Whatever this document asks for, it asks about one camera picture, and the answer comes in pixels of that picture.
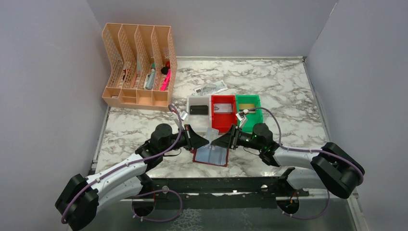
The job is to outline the red leather card holder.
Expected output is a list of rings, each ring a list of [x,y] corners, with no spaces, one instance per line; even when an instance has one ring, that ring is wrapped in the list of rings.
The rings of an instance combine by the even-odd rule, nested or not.
[[[193,162],[226,167],[228,165],[229,150],[219,146],[207,145],[193,152]]]

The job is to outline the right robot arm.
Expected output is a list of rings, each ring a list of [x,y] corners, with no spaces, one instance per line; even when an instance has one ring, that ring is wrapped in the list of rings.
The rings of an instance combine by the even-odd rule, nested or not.
[[[227,149],[239,146],[254,149],[266,165],[288,167],[277,184],[278,191],[285,196],[300,189],[326,189],[347,199],[363,182],[365,174],[363,167],[333,142],[313,150],[281,147],[265,123],[255,124],[252,133],[233,125],[211,144]]]

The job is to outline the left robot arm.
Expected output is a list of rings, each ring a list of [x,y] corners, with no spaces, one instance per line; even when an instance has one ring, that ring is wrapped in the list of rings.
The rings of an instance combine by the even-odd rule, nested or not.
[[[55,203],[61,222],[79,231],[111,204],[132,196],[153,196],[153,181],[147,172],[163,161],[165,153],[179,148],[191,151],[208,144],[190,125],[176,134],[170,125],[158,125],[150,139],[124,161],[87,177],[73,176]]]

